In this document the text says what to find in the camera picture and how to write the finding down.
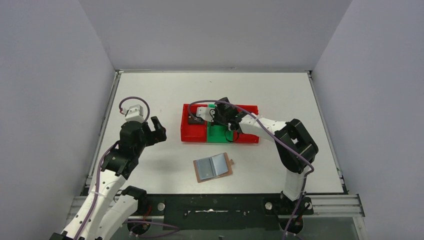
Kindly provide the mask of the green plastic bin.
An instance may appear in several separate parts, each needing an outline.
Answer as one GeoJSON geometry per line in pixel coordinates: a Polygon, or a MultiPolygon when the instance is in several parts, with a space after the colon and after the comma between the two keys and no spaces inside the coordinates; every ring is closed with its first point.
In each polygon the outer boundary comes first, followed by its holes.
{"type": "Polygon", "coordinates": [[[233,131],[228,130],[225,125],[207,124],[206,141],[208,143],[232,143],[234,141],[233,131]]]}

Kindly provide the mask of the tan leather card holder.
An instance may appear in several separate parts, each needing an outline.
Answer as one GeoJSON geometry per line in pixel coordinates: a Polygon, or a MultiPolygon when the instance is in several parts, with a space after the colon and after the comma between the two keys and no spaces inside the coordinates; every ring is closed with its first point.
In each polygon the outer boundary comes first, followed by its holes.
{"type": "Polygon", "coordinates": [[[233,165],[234,161],[229,158],[227,152],[193,161],[196,180],[198,183],[232,175],[233,165]]]}

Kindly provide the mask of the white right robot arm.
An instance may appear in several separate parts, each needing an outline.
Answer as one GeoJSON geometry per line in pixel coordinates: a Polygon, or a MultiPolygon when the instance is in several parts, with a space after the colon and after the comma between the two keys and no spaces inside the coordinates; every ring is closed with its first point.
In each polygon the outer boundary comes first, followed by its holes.
{"type": "Polygon", "coordinates": [[[238,134],[253,135],[275,143],[279,159],[286,169],[283,195],[296,201],[305,190],[306,177],[315,169],[312,163],[319,148],[303,123],[272,120],[229,102],[224,97],[197,117],[225,126],[238,134]]]}

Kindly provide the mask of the red bin with black card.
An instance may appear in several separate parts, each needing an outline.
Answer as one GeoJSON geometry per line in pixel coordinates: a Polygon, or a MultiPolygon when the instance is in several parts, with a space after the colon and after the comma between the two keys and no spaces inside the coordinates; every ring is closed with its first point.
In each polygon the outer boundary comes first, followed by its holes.
{"type": "Polygon", "coordinates": [[[189,113],[196,116],[197,108],[206,107],[206,104],[194,104],[188,108],[188,104],[182,107],[180,139],[186,143],[206,143],[207,142],[207,122],[191,124],[189,113]]]}

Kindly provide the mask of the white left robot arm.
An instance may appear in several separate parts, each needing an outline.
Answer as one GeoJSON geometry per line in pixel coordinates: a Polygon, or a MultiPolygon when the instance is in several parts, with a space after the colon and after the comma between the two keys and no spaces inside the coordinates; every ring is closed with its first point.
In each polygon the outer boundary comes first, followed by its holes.
{"type": "Polygon", "coordinates": [[[119,140],[99,160],[93,187],[71,222],[52,240],[109,240],[132,214],[138,211],[147,192],[128,186],[114,206],[117,192],[137,167],[146,147],[164,142],[166,128],[152,116],[151,130],[146,121],[127,121],[121,126],[119,140]]]}

